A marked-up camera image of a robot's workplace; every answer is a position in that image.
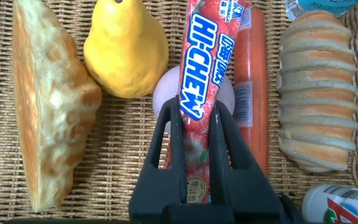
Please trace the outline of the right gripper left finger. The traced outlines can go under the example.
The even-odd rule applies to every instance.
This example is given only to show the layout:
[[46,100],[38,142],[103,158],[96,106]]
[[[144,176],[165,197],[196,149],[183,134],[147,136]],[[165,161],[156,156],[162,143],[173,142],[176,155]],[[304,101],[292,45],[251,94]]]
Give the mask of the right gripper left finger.
[[[165,125],[170,122],[172,167],[159,169]],[[159,223],[164,209],[186,203],[185,150],[178,97],[166,101],[161,110],[149,151],[129,202],[129,216],[136,223]]]

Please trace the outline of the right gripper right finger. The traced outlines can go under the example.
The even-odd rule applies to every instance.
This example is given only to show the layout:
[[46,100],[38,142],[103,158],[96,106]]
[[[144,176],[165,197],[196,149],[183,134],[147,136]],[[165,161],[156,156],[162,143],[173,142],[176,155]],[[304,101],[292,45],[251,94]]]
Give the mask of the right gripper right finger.
[[236,223],[283,223],[283,205],[227,107],[215,103],[209,125],[211,202]]

